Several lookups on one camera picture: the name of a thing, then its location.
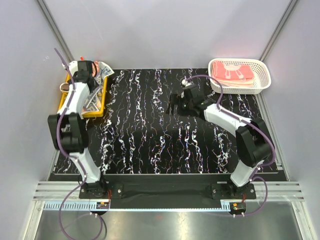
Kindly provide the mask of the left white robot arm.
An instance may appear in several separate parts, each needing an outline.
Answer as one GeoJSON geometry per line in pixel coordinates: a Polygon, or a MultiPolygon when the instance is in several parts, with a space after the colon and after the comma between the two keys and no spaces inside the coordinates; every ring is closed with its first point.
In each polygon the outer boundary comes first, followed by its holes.
{"type": "Polygon", "coordinates": [[[58,112],[47,118],[49,131],[55,149],[77,167],[82,178],[80,192],[103,198],[108,186],[89,152],[89,135],[83,118],[85,101],[98,86],[94,79],[98,70],[89,60],[75,61],[72,65],[74,72],[66,67],[70,77],[66,99],[58,112]]]}

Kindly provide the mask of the orange grey printed towel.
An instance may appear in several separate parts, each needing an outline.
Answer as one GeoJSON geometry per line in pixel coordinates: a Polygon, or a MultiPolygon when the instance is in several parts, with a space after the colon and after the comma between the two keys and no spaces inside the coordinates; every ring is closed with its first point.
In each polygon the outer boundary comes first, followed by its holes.
{"type": "Polygon", "coordinates": [[[95,61],[94,65],[95,67],[92,68],[95,73],[94,88],[84,101],[82,114],[95,113],[102,109],[104,84],[107,78],[114,74],[112,68],[103,61],[95,61]]]}

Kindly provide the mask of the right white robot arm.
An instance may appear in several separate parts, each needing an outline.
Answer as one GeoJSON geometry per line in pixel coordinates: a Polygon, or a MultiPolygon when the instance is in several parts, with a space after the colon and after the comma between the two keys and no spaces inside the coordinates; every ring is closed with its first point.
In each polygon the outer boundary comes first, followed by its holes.
{"type": "Polygon", "coordinates": [[[263,119],[242,117],[225,109],[219,102],[206,98],[194,84],[185,86],[180,94],[170,95],[166,113],[198,117],[235,137],[239,161],[223,186],[223,191],[232,198],[243,195],[258,169],[276,159],[275,146],[263,119]]]}

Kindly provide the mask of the plain pink towel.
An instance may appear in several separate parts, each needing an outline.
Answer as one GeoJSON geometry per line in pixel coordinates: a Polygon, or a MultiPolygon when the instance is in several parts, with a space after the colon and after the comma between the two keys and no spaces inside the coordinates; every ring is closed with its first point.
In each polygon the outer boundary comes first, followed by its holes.
{"type": "Polygon", "coordinates": [[[219,82],[223,86],[236,87],[236,88],[252,88],[254,86],[254,77],[241,78],[241,79],[224,79],[213,77],[216,82],[219,82]]]}

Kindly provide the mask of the pink bunny towel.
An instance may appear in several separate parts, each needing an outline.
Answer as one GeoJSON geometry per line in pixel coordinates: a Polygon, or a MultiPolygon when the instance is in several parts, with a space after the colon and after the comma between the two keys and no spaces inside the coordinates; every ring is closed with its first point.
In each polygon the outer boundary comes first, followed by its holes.
{"type": "Polygon", "coordinates": [[[233,65],[221,61],[214,61],[212,64],[212,76],[221,79],[245,79],[254,77],[251,67],[246,64],[233,65]]]}

